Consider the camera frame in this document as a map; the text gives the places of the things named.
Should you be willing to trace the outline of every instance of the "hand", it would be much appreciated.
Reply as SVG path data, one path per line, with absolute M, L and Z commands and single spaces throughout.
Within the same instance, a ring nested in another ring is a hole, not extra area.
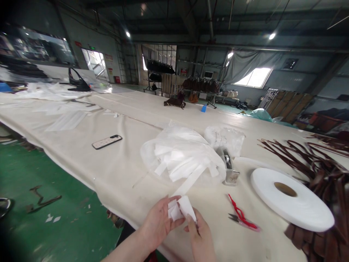
M 139 228 L 140 235 L 144 238 L 144 243 L 148 246 L 149 253 L 153 252 L 165 240 L 172 229 L 184 223 L 185 218 L 173 221 L 168 218 L 167 204 L 172 200 L 178 200 L 181 196 L 168 196 L 159 200 L 150 209 L 143 225 Z
M 217 260 L 210 228 L 199 211 L 195 208 L 193 209 L 196 215 L 197 225 L 192 217 L 188 216 L 186 218 L 188 226 L 184 228 L 184 231 L 190 233 L 194 260 L 197 262 L 215 262 Z

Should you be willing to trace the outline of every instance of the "cardboard core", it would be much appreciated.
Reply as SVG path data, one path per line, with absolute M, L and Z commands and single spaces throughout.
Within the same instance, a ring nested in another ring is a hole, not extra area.
M 296 191 L 294 191 L 292 188 L 290 188 L 289 186 L 280 183 L 280 182 L 275 182 L 274 186 L 276 187 L 277 190 L 279 190 L 280 192 L 284 193 L 285 195 L 288 195 L 290 197 L 296 197 L 297 193 Z

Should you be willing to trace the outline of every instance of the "phone case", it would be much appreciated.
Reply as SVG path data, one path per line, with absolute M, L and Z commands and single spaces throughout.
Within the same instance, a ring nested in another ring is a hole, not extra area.
M 111 137 L 108 137 L 108 138 L 104 138 L 102 140 L 99 140 L 97 142 L 94 142 L 92 143 L 92 146 L 94 147 L 94 149 L 98 150 L 98 149 L 101 149 L 103 147 L 106 147 L 110 144 L 113 144 L 115 142 L 118 142 L 122 139 L 121 136 L 119 135 L 114 135 L 114 136 L 111 136 Z

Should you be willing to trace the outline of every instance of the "scissors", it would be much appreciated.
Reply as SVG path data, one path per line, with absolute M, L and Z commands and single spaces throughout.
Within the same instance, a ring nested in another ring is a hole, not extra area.
M 256 224 L 252 223 L 250 220 L 247 220 L 245 218 L 245 215 L 244 213 L 242 212 L 242 210 L 240 208 L 238 208 L 236 206 L 236 203 L 234 202 L 234 200 L 232 199 L 232 197 L 230 196 L 230 194 L 228 194 L 229 197 L 230 197 L 230 200 L 232 201 L 232 204 L 234 206 L 234 209 L 235 209 L 235 212 L 238 214 L 238 215 L 233 215 L 233 214 L 229 214 L 229 218 L 232 220 L 232 221 L 235 221 L 237 223 L 239 223 L 240 225 L 242 225 L 243 227 L 247 227 L 253 231 L 256 231 L 256 232 L 260 232 L 261 229 L 259 226 L 257 226 Z

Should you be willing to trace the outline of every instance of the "white tape roll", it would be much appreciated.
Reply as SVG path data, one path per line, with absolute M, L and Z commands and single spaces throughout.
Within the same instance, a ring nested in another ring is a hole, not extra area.
M 301 228 L 323 232 L 334 225 L 326 204 L 306 186 L 279 172 L 257 168 L 251 183 L 260 198 L 277 214 Z

